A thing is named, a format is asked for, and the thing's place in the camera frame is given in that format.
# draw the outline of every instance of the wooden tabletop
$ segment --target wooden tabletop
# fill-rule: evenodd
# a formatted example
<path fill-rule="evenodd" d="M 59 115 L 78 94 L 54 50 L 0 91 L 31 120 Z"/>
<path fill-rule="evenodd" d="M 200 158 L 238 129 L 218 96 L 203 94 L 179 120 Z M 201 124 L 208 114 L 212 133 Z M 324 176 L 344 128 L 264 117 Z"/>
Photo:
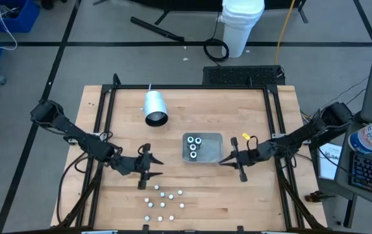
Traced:
<path fill-rule="evenodd" d="M 76 124 L 86 132 L 92 132 L 100 96 L 100 86 L 85 86 Z M 270 138 L 264 97 L 261 90 L 159 90 L 167 104 L 169 121 L 162 127 L 149 127 L 144 122 L 144 95 L 147 90 L 117 90 L 110 130 L 114 136 L 110 142 L 123 147 L 123 155 L 135 157 L 137 149 L 151 143 L 151 152 L 164 165 L 151 165 L 152 172 L 163 172 L 148 181 L 146 190 L 137 190 L 138 174 L 120 175 L 105 168 L 101 183 L 95 229 L 141 229 L 149 224 L 150 230 L 236 230 L 244 226 L 246 231 L 285 230 L 279 186 L 273 159 L 246 167 L 248 182 L 242 183 L 239 171 L 213 164 L 190 164 L 183 161 L 182 136 L 184 133 L 213 132 L 223 136 L 224 157 L 232 150 L 230 138 L 237 137 L 241 149 L 246 139 L 242 133 L 256 135 L 260 142 Z M 107 95 L 101 130 L 105 122 L 109 95 Z M 301 115 L 293 86 L 279 86 L 279 97 L 287 132 L 302 126 Z M 270 96 L 275 127 L 273 98 Z M 70 146 L 66 165 L 81 150 Z M 300 153 L 310 156 L 303 146 Z M 301 199 L 318 190 L 312 163 L 297 158 L 294 169 Z M 60 205 L 63 218 L 78 200 L 84 175 L 71 169 L 66 176 Z M 160 185 L 156 191 L 154 185 Z M 173 194 L 169 200 L 160 192 Z M 154 207 L 144 202 L 149 198 Z M 288 196 L 292 225 L 297 226 L 291 198 Z M 317 220 L 327 225 L 321 203 L 304 203 Z M 87 224 L 91 200 L 84 215 Z M 57 224 L 53 216 L 52 225 Z"/>

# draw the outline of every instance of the black mat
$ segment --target black mat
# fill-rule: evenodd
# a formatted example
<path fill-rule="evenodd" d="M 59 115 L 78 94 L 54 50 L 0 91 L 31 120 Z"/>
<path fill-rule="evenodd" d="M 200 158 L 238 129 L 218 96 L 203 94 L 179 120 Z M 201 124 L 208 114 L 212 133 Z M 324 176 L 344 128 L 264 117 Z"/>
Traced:
<path fill-rule="evenodd" d="M 285 85 L 281 66 L 213 66 L 203 68 L 204 85 Z"/>

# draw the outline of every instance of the metal tray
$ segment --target metal tray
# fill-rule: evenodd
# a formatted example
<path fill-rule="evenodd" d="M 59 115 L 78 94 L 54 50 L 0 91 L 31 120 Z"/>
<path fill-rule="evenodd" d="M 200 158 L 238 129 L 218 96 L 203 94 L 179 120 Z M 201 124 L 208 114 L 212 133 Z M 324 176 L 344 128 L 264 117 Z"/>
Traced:
<path fill-rule="evenodd" d="M 190 158 L 187 138 L 201 138 L 201 145 L 197 147 L 197 158 Z M 217 163 L 223 159 L 223 138 L 220 133 L 184 133 L 182 157 L 188 163 Z"/>

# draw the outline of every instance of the white cable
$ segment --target white cable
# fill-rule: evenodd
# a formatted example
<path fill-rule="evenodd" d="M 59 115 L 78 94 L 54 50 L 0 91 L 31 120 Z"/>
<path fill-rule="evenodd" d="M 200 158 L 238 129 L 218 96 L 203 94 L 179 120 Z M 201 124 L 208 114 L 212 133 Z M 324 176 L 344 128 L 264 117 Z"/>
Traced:
<path fill-rule="evenodd" d="M 0 49 L 6 49 L 6 50 L 9 50 L 9 51 L 16 50 L 16 49 L 17 49 L 17 46 L 18 46 L 17 41 L 16 41 L 16 39 L 12 36 L 11 32 L 7 29 L 7 27 L 6 27 L 5 23 L 4 23 L 4 20 L 3 20 L 3 15 L 2 15 L 2 13 L 1 13 L 1 10 L 0 10 L 0 21 L 1 21 L 1 24 L 2 24 L 2 26 L 3 26 L 3 28 L 4 28 L 4 30 L 5 30 L 5 31 L 6 31 L 6 32 L 11 36 L 11 38 L 13 39 L 13 41 L 14 41 L 14 43 L 15 43 L 14 48 L 7 48 L 7 47 L 2 47 L 2 46 L 0 46 Z"/>

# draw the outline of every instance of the computer keyboard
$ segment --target computer keyboard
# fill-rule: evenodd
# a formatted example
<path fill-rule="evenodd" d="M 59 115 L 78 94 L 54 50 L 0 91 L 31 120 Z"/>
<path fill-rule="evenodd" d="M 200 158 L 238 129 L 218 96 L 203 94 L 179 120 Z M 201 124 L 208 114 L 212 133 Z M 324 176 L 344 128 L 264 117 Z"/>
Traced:
<path fill-rule="evenodd" d="M 360 153 L 353 153 L 352 157 L 351 173 L 362 181 L 350 177 L 349 184 L 372 192 L 372 160 L 363 157 Z"/>

